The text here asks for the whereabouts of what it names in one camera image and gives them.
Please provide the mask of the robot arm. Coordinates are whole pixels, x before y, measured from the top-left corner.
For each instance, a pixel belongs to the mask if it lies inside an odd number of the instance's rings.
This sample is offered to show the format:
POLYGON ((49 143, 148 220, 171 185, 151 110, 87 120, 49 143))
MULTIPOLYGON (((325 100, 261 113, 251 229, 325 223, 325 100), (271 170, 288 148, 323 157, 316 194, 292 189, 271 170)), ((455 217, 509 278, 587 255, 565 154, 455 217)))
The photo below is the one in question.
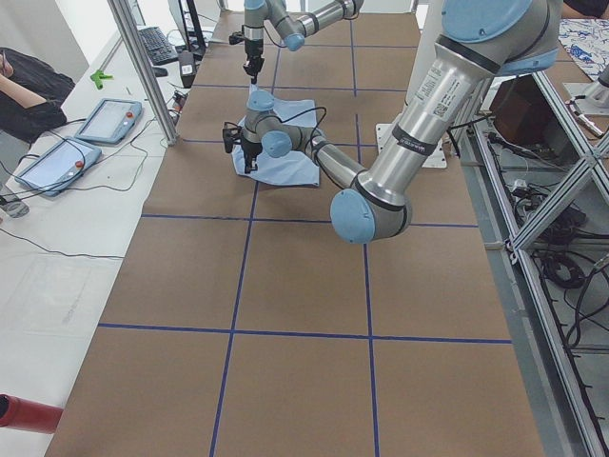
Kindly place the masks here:
POLYGON ((359 0, 329 1, 313 12, 304 12, 292 18, 285 1, 245 1, 244 23, 241 30, 234 32, 229 42, 245 44, 246 62, 244 71, 250 83, 258 84, 258 76, 264 65, 265 23, 268 22, 290 51, 296 51, 305 44, 305 39, 330 25, 355 19, 363 6, 359 0))
POLYGON ((408 186, 476 86, 554 64, 561 9, 559 1, 444 2, 435 59, 370 168, 341 152, 318 128, 289 125, 264 90, 249 95, 241 126, 224 129, 225 148, 241 147, 246 172, 257 168, 263 153, 275 158, 304 153, 339 188, 330 218, 341 238, 366 244, 394 237, 411 220, 408 186))

